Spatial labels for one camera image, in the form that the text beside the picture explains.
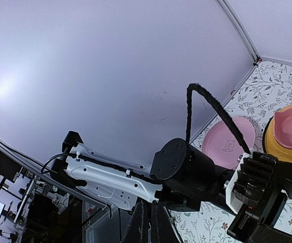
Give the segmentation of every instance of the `floral patterned surface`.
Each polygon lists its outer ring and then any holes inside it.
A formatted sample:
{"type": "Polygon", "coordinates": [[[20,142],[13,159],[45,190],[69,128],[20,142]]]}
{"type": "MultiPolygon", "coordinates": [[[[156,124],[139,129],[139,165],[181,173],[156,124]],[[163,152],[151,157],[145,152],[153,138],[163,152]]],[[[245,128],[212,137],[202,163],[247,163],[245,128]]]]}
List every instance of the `floral patterned surface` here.
{"type": "MultiPolygon", "coordinates": [[[[226,105],[231,116],[249,119],[256,129],[254,149],[263,151],[263,130],[274,111],[292,104],[292,67],[263,61],[226,105]]],[[[201,150],[204,136],[221,119],[214,121],[193,142],[201,150]]],[[[234,216],[202,202],[200,212],[171,212],[184,243],[234,243],[227,229],[234,216]]],[[[292,234],[292,200],[288,200],[275,228],[292,234]]]]}

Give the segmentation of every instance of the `screw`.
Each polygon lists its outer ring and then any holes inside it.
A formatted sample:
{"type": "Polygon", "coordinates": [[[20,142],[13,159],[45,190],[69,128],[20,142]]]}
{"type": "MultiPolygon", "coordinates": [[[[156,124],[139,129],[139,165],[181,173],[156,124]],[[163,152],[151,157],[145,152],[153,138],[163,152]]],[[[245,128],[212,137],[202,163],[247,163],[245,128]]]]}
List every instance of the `screw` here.
{"type": "Polygon", "coordinates": [[[240,163],[241,160],[242,160],[242,155],[239,156],[239,158],[238,158],[238,163],[240,163]]]}
{"type": "Polygon", "coordinates": [[[227,188],[227,186],[229,185],[229,182],[230,182],[230,181],[226,181],[226,182],[225,182],[225,184],[223,185],[223,189],[226,189],[226,188],[227,188]]]}

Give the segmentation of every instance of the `cartoon print on bowl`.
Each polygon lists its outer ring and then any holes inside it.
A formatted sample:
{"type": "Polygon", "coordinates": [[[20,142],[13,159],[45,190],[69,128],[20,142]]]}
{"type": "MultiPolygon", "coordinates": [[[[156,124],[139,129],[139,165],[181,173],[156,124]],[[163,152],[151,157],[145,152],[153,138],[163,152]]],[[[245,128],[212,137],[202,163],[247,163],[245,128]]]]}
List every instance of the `cartoon print on bowl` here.
{"type": "Polygon", "coordinates": [[[225,152],[233,152],[233,147],[235,146],[235,140],[227,140],[226,146],[223,151],[225,152]]]}
{"type": "Polygon", "coordinates": [[[292,106],[274,113],[273,134],[282,147],[292,149],[292,106]]]}

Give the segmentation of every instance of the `white wall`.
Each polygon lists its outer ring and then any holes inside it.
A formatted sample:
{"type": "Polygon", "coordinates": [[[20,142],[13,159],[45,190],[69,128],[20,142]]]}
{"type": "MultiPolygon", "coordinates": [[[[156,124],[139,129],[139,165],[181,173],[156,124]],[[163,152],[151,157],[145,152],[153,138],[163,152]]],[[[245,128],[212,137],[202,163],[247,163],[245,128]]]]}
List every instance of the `white wall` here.
{"type": "Polygon", "coordinates": [[[262,57],[292,62],[292,1],[228,2],[262,57]]]}
{"type": "MultiPolygon", "coordinates": [[[[252,62],[214,1],[0,1],[0,137],[44,161],[74,130],[151,164],[185,137],[188,84],[223,102],[252,62]]],[[[193,134],[213,113],[194,99],[193,134]]]]}

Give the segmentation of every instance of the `black braided cable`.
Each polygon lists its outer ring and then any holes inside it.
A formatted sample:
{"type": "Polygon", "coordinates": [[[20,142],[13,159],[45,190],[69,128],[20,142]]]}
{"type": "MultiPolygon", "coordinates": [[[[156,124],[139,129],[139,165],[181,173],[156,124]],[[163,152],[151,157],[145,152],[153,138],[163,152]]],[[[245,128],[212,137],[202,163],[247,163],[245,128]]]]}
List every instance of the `black braided cable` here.
{"type": "Polygon", "coordinates": [[[251,153],[248,145],[243,139],[243,134],[233,122],[230,115],[226,112],[226,110],[222,107],[216,98],[214,98],[205,88],[203,88],[199,84],[190,84],[187,88],[187,126],[186,126],[186,142],[190,142],[191,137],[191,123],[192,123],[192,92],[196,91],[200,95],[202,95],[206,101],[213,107],[213,109],[217,112],[217,114],[221,117],[222,121],[227,125],[231,133],[235,136],[239,145],[242,147],[243,151],[246,153],[251,153]]]}

